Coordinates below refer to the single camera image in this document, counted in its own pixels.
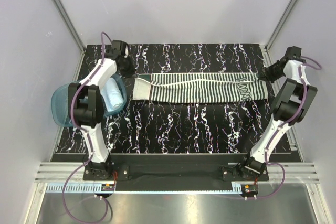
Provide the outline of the light blue towel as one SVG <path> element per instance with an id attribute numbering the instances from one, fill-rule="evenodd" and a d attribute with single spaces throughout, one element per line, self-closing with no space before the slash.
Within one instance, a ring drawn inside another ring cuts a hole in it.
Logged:
<path id="1" fill-rule="evenodd" d="M 114 78 L 109 78 L 101 90 L 107 112 L 113 112 L 121 108 L 124 103 L 123 96 Z"/>

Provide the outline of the green white striped towel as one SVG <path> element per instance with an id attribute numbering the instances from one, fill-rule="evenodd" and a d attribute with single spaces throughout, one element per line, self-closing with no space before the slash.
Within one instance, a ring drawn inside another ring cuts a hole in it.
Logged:
<path id="1" fill-rule="evenodd" d="M 268 98 L 265 81 L 257 73 L 140 74 L 132 98 L 165 103 L 231 103 Z"/>

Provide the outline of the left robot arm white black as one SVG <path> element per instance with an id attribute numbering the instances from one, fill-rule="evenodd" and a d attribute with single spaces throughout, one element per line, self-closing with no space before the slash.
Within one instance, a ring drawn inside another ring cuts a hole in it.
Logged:
<path id="1" fill-rule="evenodd" d="M 102 52 L 102 58 L 83 80 L 68 86 L 68 113 L 73 126 L 82 133 L 89 152 L 84 165 L 95 170 L 103 180 L 113 175 L 113 167 L 102 134 L 104 102 L 101 90 L 117 72 L 124 78 L 135 74 L 129 46 L 121 40 L 112 41 L 110 49 Z"/>

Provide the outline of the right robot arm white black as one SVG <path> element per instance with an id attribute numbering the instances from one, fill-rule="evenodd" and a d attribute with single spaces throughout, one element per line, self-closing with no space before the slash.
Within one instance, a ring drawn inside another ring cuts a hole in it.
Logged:
<path id="1" fill-rule="evenodd" d="M 242 179 L 250 180 L 262 175 L 282 136 L 307 114 L 318 92 L 307 79 L 307 66 L 301 48 L 291 46 L 281 59 L 259 74 L 259 80 L 271 83 L 281 77 L 286 79 L 271 104 L 271 119 L 263 136 L 238 165 L 237 171 Z"/>

